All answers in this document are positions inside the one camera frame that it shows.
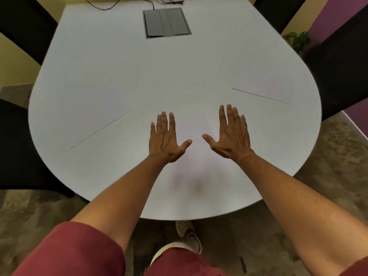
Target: line on table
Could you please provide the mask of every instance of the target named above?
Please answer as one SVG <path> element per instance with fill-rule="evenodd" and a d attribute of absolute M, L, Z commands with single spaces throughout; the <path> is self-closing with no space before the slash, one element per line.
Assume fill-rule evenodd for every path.
<path fill-rule="evenodd" d="M 102 130 L 103 128 L 106 128 L 108 125 L 112 124 L 113 122 L 115 122 L 116 120 L 122 118 L 124 115 L 127 115 L 129 112 L 131 112 L 133 109 L 131 109 L 130 111 L 128 111 L 127 113 L 124 113 L 122 116 L 120 116 L 119 118 L 115 119 L 114 121 L 112 121 L 111 123 L 108 123 L 106 126 L 102 127 L 101 129 L 99 129 L 97 132 L 99 132 L 100 130 Z M 82 143 L 83 141 L 85 141 L 87 138 L 83 139 L 82 141 L 78 142 L 76 145 L 72 146 L 71 148 L 77 146 L 78 144 Z"/>
<path fill-rule="evenodd" d="M 240 91 L 240 92 L 244 92 L 244 93 L 252 94 L 252 95 L 255 95 L 255 96 L 258 96 L 258 97 L 266 98 L 266 99 L 269 99 L 269 100 L 273 100 L 273 101 L 276 101 L 276 102 L 280 102 L 280 103 L 284 103 L 284 104 L 289 104 L 289 103 L 287 103 L 287 102 L 283 102 L 283 101 L 279 101 L 279 100 L 271 99 L 271 98 L 269 98 L 269 97 L 265 97 L 265 96 L 257 95 L 257 94 L 250 93 L 250 92 L 247 92 L 247 91 L 243 91 L 243 90 L 239 90 L 239 89 L 235 89 L 235 88 L 232 88 L 232 89 L 237 90 L 237 91 Z"/>

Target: right hand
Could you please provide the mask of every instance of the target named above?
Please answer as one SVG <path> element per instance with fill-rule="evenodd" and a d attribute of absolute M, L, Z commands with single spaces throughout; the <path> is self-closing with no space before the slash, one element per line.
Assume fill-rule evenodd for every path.
<path fill-rule="evenodd" d="M 246 118 L 244 115 L 239 116 L 236 107 L 227 105 L 228 123 L 226 122 L 224 106 L 219 109 L 220 116 L 220 139 L 218 142 L 208 135 L 202 135 L 203 139 L 209 144 L 211 149 L 223 156 L 239 163 L 240 159 L 254 154 L 251 149 L 248 129 L 246 126 Z"/>

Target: concrete floor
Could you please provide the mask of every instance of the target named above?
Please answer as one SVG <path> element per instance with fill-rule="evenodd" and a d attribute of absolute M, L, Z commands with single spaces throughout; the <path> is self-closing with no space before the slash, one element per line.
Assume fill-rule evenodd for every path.
<path fill-rule="evenodd" d="M 322 123 L 315 148 L 295 177 L 367 224 L 368 146 L 343 114 Z M 0 206 L 0 275 L 7 276 L 85 203 L 50 191 L 0 190 Z M 229 276 L 309 275 L 263 201 L 193 224 L 204 258 Z M 126 275 L 143 275 L 155 252 L 176 238 L 174 222 L 141 219 L 126 253 Z"/>

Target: beige shoe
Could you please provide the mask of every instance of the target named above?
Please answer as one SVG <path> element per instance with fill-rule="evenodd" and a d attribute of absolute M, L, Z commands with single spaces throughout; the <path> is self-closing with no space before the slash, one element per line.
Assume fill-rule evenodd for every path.
<path fill-rule="evenodd" d="M 193 224 L 191 221 L 175 221 L 175 227 L 176 227 L 176 231 L 178 233 L 178 235 L 181 238 L 185 238 L 185 237 L 189 237 L 189 236 L 194 236 L 197 239 L 198 242 L 198 246 L 199 246 L 199 251 L 198 254 L 202 253 L 202 244 L 200 242 L 200 239 L 198 238 Z"/>

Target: white table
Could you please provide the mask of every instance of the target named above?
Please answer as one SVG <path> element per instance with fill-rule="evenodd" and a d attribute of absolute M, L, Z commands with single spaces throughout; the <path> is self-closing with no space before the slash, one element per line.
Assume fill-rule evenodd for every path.
<path fill-rule="evenodd" d="M 88 4 L 65 8 L 30 97 L 39 155 L 60 181 L 92 200 L 148 155 L 150 122 L 172 111 L 178 141 L 191 137 L 193 144 L 164 168 L 141 217 L 199 219 L 255 203 L 261 196 L 251 181 L 201 134 L 218 139 L 218 107 L 231 103 L 247 118 L 255 152 L 294 175 L 320 128 L 312 75 L 247 0 L 185 0 L 192 35 L 161 39 L 145 38 L 142 10 L 151 7 L 136 0 L 106 12 Z M 255 74 L 261 78 L 277 72 L 293 104 L 232 90 L 245 67 L 263 70 Z"/>

